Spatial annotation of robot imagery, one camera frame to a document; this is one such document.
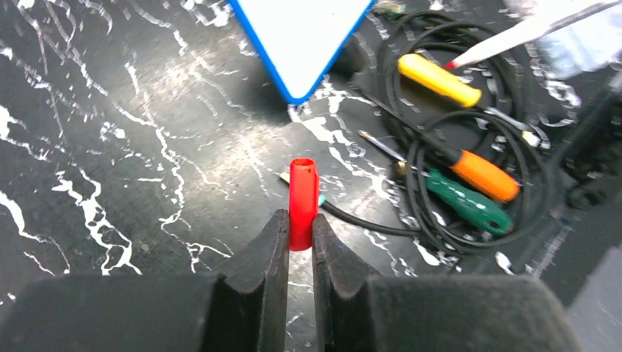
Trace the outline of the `red capped whiteboard marker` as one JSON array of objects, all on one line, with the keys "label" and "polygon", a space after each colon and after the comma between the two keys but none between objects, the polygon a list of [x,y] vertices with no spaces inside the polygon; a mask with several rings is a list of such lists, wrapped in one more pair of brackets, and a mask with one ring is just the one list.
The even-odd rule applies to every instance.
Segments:
[{"label": "red capped whiteboard marker", "polygon": [[518,45],[537,40],[547,34],[565,28],[592,15],[621,4],[621,1],[594,1],[589,4],[571,5],[550,14],[537,14],[515,26],[496,34],[474,46],[446,64],[451,70],[476,64]]}]

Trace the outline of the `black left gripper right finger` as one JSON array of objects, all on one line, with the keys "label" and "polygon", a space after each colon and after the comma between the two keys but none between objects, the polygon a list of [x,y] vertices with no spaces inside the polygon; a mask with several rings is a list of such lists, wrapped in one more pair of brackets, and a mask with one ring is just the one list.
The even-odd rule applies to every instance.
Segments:
[{"label": "black left gripper right finger", "polygon": [[563,307],[528,276],[380,274],[324,216],[312,225],[320,351],[580,351]]}]

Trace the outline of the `red marker cap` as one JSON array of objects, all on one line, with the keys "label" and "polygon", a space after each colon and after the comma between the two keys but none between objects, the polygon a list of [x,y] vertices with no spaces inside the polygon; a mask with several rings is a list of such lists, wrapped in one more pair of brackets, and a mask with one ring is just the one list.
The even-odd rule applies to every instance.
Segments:
[{"label": "red marker cap", "polygon": [[312,246],[312,223],[318,215],[319,176],[310,158],[290,162],[290,250],[300,252]]}]

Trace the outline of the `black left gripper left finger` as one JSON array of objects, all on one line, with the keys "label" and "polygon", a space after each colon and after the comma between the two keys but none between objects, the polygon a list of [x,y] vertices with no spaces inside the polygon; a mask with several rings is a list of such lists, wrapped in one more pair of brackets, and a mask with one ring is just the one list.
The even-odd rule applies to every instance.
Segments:
[{"label": "black left gripper left finger", "polygon": [[29,285],[3,351],[282,351],[289,215],[203,274],[79,276]]}]

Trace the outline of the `blue framed whiteboard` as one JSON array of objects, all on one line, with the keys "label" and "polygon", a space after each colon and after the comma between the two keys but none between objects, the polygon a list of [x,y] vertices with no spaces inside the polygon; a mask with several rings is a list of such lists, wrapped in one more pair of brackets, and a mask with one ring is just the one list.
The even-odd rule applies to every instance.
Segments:
[{"label": "blue framed whiteboard", "polygon": [[321,83],[372,0],[237,0],[230,6],[286,103],[300,105]]}]

